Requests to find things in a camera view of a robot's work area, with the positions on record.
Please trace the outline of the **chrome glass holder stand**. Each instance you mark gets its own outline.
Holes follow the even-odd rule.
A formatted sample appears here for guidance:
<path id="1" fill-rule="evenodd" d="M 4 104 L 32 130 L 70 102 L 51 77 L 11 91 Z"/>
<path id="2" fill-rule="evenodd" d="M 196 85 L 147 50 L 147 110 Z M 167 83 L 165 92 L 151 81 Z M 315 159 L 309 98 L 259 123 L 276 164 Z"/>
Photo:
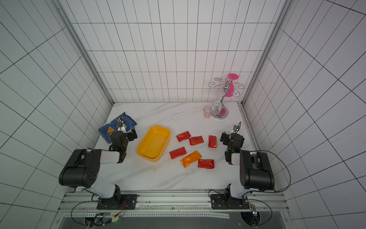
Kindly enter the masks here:
<path id="1" fill-rule="evenodd" d="M 228 82 L 226 81 L 226 78 L 215 78 L 213 81 L 209 82 L 208 83 L 208 87 L 210 89 L 216 89 L 216 90 L 219 90 L 219 89 L 223 89 L 224 92 L 225 92 L 225 95 L 228 91 Z M 240 97 L 240 92 L 239 90 L 243 90 L 245 88 L 245 86 L 241 83 L 234 83 L 234 86 L 235 86 L 235 96 L 233 96 L 234 98 L 238 98 Z M 228 114 L 229 114 L 229 111 L 228 109 L 224 106 L 224 99 L 227 98 L 225 97 L 225 95 L 223 96 L 222 98 L 222 104 L 223 104 L 223 107 L 222 107 L 222 110 L 219 114 L 215 115 L 212 113 L 212 117 L 215 118 L 215 119 L 225 119 L 227 118 Z"/>

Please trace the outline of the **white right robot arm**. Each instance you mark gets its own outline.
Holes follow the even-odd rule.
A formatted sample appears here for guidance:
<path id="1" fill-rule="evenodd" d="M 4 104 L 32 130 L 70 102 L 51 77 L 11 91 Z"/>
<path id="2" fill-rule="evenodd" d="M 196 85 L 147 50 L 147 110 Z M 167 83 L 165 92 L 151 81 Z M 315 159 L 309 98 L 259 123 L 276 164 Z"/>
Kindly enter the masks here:
<path id="1" fill-rule="evenodd" d="M 227 146 L 225 160 L 231 166 L 239 166 L 239 181 L 229 184 L 223 203 L 228 209 L 248 208 L 247 195 L 254 191 L 273 191 L 275 179 L 266 152 L 242 149 L 245 138 L 239 134 L 240 125 L 231 133 L 223 132 L 220 141 Z"/>

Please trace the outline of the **clear hanging wine glass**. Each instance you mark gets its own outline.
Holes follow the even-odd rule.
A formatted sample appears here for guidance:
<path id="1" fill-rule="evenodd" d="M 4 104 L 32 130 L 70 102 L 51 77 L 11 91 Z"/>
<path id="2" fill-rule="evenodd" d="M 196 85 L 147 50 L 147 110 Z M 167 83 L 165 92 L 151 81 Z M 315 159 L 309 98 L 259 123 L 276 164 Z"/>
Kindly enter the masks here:
<path id="1" fill-rule="evenodd" d="M 216 100 L 213 102 L 213 105 L 212 105 L 212 113 L 214 115 L 218 115 L 221 112 L 222 107 L 223 107 L 222 98 L 224 95 L 225 95 L 225 92 L 223 89 L 219 89 L 216 91 Z"/>

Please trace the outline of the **red tea bag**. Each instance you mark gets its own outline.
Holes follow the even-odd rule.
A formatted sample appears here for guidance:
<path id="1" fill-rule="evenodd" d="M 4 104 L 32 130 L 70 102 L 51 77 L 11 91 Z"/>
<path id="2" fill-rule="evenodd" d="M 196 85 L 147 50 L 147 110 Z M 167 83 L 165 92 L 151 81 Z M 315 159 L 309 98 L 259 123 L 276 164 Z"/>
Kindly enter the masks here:
<path id="1" fill-rule="evenodd" d="M 199 145 L 204 143 L 204 138 L 202 136 L 193 136 L 189 138 L 189 142 L 191 146 Z"/>
<path id="2" fill-rule="evenodd" d="M 190 135 L 190 133 L 189 133 L 188 131 L 185 131 L 185 132 L 183 132 L 183 133 L 178 134 L 178 135 L 176 136 L 176 138 L 177 138 L 177 140 L 178 140 L 179 142 L 182 142 L 182 141 L 184 141 L 184 140 L 190 139 L 190 138 L 191 138 L 191 135 Z"/>
<path id="3" fill-rule="evenodd" d="M 173 151 L 169 152 L 171 159 L 176 159 L 178 157 L 184 156 L 187 154 L 187 151 L 185 149 L 185 147 L 181 147 L 178 149 L 175 149 Z"/>
<path id="4" fill-rule="evenodd" d="M 198 167 L 202 169 L 214 169 L 214 160 L 213 159 L 199 159 Z"/>
<path id="5" fill-rule="evenodd" d="M 214 135 L 209 135 L 208 137 L 208 147 L 217 148 L 217 137 Z"/>

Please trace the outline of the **blue Doritos chip bag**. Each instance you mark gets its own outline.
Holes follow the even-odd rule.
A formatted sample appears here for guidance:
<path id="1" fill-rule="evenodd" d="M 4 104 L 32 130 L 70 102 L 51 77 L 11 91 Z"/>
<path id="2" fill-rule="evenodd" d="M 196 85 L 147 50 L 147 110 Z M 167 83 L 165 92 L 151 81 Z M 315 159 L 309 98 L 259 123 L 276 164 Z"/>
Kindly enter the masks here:
<path id="1" fill-rule="evenodd" d="M 99 128 L 98 132 L 108 144 L 111 144 L 111 137 L 113 133 L 117 132 L 120 128 L 122 128 L 122 131 L 125 130 L 126 133 L 129 133 L 136 125 L 137 123 L 124 112 L 111 122 Z"/>

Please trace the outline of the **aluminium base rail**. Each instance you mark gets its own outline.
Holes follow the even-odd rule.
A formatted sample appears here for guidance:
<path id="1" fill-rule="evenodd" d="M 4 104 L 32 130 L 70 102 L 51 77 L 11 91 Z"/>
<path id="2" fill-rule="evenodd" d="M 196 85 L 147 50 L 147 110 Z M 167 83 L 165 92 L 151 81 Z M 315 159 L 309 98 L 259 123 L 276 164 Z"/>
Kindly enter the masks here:
<path id="1" fill-rule="evenodd" d="M 218 191 L 208 190 L 143 190 L 124 191 L 125 201 L 117 209 L 97 208 L 96 197 L 88 192 L 65 194 L 58 215 L 63 217 L 93 217 L 103 213 L 106 219 L 116 213 L 123 217 L 202 216 L 227 218 L 231 212 L 275 213 L 289 211 L 282 194 L 256 193 L 235 206 L 225 203 Z"/>

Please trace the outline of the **pink hanging wine glass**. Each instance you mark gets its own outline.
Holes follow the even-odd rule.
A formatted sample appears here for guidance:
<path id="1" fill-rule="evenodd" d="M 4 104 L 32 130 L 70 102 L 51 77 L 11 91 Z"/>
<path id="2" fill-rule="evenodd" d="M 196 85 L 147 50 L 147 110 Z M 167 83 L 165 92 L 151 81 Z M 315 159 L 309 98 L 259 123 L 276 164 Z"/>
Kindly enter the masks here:
<path id="1" fill-rule="evenodd" d="M 235 96 L 235 86 L 233 81 L 238 80 L 239 79 L 239 75 L 235 74 L 235 73 L 230 73 L 227 78 L 226 81 L 228 82 L 228 91 L 225 95 L 225 97 L 233 97 Z"/>

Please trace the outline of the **orange tea bag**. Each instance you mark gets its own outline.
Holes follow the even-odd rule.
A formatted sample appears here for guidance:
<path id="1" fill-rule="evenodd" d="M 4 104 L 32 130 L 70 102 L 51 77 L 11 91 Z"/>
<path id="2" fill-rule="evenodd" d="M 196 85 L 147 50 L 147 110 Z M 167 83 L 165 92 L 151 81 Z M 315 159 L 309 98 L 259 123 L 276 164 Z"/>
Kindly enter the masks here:
<path id="1" fill-rule="evenodd" d="M 200 158 L 202 158 L 201 154 L 198 151 L 194 151 L 191 154 L 184 157 L 181 160 L 181 163 L 184 166 L 184 168 L 187 168 L 190 164 L 192 164 L 195 161 L 198 161 Z"/>

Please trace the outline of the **yellow plastic storage box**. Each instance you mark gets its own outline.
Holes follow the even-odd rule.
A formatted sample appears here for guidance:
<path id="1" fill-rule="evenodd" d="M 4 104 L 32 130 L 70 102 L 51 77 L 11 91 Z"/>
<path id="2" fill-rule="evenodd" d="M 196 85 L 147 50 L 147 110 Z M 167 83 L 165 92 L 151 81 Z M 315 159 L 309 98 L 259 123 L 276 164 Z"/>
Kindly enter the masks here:
<path id="1" fill-rule="evenodd" d="M 170 130 L 165 127 L 151 127 L 137 147 L 137 155 L 151 162 L 159 161 L 170 140 L 170 136 Z"/>

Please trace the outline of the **pink plastic cup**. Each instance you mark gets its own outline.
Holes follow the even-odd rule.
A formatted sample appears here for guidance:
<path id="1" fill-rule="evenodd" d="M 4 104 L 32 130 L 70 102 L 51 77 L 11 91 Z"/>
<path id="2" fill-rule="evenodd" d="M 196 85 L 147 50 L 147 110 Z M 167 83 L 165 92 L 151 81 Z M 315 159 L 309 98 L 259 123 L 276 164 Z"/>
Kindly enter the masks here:
<path id="1" fill-rule="evenodd" d="M 204 107 L 204 117 L 210 118 L 212 116 L 212 107 L 211 106 L 205 106 Z"/>

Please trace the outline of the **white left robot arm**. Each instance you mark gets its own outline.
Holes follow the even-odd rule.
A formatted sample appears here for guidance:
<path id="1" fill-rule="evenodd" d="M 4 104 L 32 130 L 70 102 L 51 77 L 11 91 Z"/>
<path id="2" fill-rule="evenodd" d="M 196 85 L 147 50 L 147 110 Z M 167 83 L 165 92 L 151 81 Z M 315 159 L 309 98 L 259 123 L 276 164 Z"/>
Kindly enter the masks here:
<path id="1" fill-rule="evenodd" d="M 81 187 L 98 196 L 98 210 L 134 210 L 136 194 L 122 194 L 118 185 L 99 175 L 101 165 L 121 164 L 127 156 L 130 141 L 137 138 L 135 128 L 115 131 L 108 150 L 76 149 L 59 175 L 59 183 L 70 188 Z"/>

